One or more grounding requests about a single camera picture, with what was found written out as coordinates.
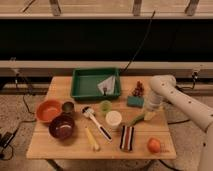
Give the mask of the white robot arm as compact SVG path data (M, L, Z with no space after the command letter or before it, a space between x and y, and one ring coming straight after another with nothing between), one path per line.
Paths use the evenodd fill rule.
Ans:
M194 124L206 133L198 171L213 171L213 108L182 93L175 88L173 75L156 75L149 81L150 91L145 100L145 109L155 111L163 99L170 101Z

